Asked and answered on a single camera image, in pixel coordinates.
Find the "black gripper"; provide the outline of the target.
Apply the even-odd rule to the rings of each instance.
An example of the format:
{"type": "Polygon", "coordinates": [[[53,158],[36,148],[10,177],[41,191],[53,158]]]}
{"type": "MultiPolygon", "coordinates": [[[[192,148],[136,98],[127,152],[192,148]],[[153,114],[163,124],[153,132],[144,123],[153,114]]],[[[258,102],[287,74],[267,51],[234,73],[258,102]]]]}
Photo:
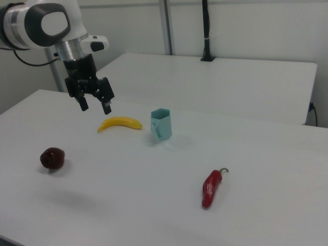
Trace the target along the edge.
{"type": "Polygon", "coordinates": [[[78,59],[64,61],[68,77],[65,78],[65,84],[71,98],[75,98],[79,103],[81,110],[86,111],[89,106],[85,99],[85,94],[79,80],[86,80],[86,92],[90,92],[97,98],[102,105],[106,115],[112,112],[111,100],[114,98],[114,92],[106,77],[98,79],[96,77],[96,65],[92,54],[78,59]]]}

